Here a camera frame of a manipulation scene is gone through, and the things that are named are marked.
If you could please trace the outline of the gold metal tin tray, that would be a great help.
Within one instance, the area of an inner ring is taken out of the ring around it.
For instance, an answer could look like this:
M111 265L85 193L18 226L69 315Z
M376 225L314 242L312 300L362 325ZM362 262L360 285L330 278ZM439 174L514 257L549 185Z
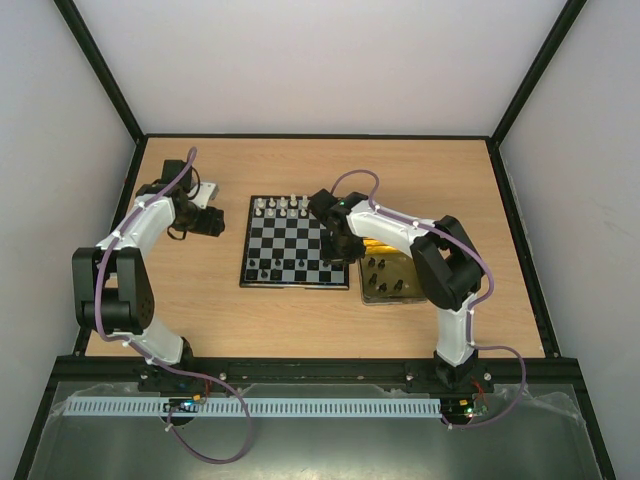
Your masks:
M411 257L401 251L371 238L364 239L365 256L358 260L361 298L365 305L390 305L426 303L427 298L418 280L414 262ZM369 259L376 260L374 267L368 266ZM379 262L385 259L386 267L379 269ZM377 274L377 282L369 284L372 274ZM395 291L394 285L398 280L404 282L401 291ZM387 284L387 291L380 292L379 286Z

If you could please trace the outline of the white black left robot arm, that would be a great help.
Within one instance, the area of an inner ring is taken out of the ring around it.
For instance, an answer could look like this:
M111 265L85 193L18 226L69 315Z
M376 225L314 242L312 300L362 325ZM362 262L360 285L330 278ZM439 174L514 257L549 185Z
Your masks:
M209 204L219 187L194 169L195 147L185 160L167 160L161 176L144 184L112 232L72 256L75 315L79 326L105 342L120 342L150 365L182 369L193 353L155 313L145 257L161 235L182 241L189 234L217 237L225 230L224 211Z

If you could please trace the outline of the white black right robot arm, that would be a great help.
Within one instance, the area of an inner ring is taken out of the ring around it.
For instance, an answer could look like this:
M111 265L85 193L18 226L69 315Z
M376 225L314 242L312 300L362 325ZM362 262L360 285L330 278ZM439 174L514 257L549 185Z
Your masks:
M321 259L326 262L353 264L364 258L366 238L412 259L418 285L437 310L437 382L450 392L466 385L477 362L473 309L485 272L460 222L451 216L417 219L358 192L338 198L325 189L309 198L309 210L326 229L321 234Z

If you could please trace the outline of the black and grey chessboard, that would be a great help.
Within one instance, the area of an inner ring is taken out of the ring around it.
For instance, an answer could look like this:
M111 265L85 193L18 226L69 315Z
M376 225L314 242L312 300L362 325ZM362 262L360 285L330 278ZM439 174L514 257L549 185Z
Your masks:
M239 285L241 287L253 288L304 288L304 289L323 289L323 290L347 290L349 288L349 269L346 266L331 265L323 268L321 259L321 232L324 226L316 219L309 210L309 204L305 209L308 212L306 218L299 217L299 211L304 209L300 202L304 195L296 195L298 205L296 208L289 206L290 196L266 196L253 195L250 197L250 206L247 219L247 228L244 242L243 259L240 270ZM279 206L279 200L285 197L288 201L286 208ZM276 202L275 208L269 208L269 199L273 198ZM263 199L265 207L262 217L255 216L258 199ZM266 210L273 209L274 217L267 217ZM285 218L280 218L278 213L280 209L287 211ZM297 216L290 218L288 211L290 209L297 210ZM249 266L250 259L256 259L257 265L254 268ZM271 265L269 269L260 268L261 259L270 259ZM280 268L274 267L274 259L281 259ZM294 259L295 268L285 269L284 260ZM299 259L306 259L305 268L298 266ZM254 280L246 279L248 270L256 271ZM261 279L259 271L266 270L268 277ZM271 279L271 272L280 270L282 275L279 280Z

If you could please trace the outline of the black mounting rail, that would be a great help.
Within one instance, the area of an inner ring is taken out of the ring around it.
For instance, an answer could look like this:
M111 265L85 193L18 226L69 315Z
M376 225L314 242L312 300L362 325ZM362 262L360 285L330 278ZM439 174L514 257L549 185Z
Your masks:
M432 359L328 360L328 359L222 359L198 358L190 365L233 386L253 384L368 384L410 393L477 393L494 390L491 374L479 364L450 389L436 373Z

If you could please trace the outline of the black aluminium frame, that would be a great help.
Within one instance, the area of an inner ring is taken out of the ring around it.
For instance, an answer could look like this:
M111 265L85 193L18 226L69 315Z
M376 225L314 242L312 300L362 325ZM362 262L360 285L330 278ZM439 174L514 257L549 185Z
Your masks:
M423 357L427 305L238 286L252 194L345 171L422 218L457 217L495 279L483 344L540 356L486 140L560 1L81 1L149 136L140 175L196 146L222 237L161 240L160 317L206 356ZM78 331L71 256L110 229L135 144L51 1L1 5L1 475ZM639 5L589 1L500 145L561 352L578 359L620 479L639 475Z

